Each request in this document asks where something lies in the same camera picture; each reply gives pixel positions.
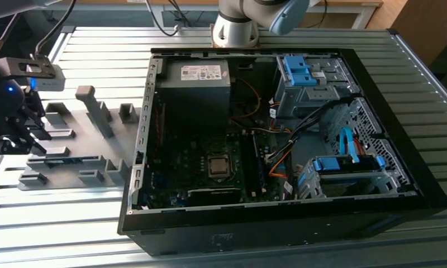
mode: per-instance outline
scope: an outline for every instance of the aluminum profile table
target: aluminum profile table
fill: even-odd
[[[309,29],[286,37],[262,31],[261,43],[355,49],[447,194],[447,91],[402,38],[387,31]],[[84,109],[76,87],[94,85],[108,108],[140,106],[151,48],[207,46],[209,29],[178,37],[154,28],[67,29],[51,54],[66,90],[43,92],[42,98]],[[27,156],[0,157],[0,267],[447,267],[447,210],[362,241],[154,259],[116,234],[123,189],[23,192],[16,185],[26,161]]]

